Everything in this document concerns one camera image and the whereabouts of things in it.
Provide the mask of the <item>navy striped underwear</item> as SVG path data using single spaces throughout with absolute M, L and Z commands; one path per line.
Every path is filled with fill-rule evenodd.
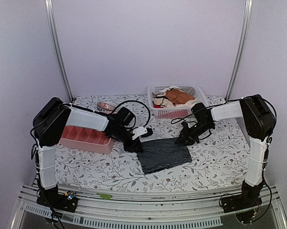
M 137 158 L 145 175 L 192 161 L 187 146 L 177 144 L 176 138 L 155 139 L 143 142 L 142 151 L 137 153 Z

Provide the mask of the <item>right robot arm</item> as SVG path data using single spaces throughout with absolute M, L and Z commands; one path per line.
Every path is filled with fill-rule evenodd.
M 256 94 L 209 107 L 197 103 L 191 108 L 191 112 L 196 118 L 196 124 L 189 127 L 188 123 L 183 121 L 176 143 L 182 146 L 199 143 L 199 136 L 214 129 L 215 122 L 242 118 L 250 140 L 248 171 L 243 186 L 254 188 L 263 184 L 268 148 L 277 121 L 274 107 L 261 95 Z

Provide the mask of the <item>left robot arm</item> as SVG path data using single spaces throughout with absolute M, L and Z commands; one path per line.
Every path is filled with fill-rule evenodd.
M 45 189 L 42 195 L 44 201 L 51 207 L 57 207 L 62 202 L 60 194 L 52 188 L 57 185 L 55 152 L 65 127 L 83 127 L 103 132 L 107 137 L 120 141 L 125 151 L 138 153 L 142 151 L 141 141 L 128 127 L 134 117 L 125 107 L 116 113 L 104 114 L 53 97 L 35 116 L 31 130 L 37 147 L 37 171 L 41 186 Z

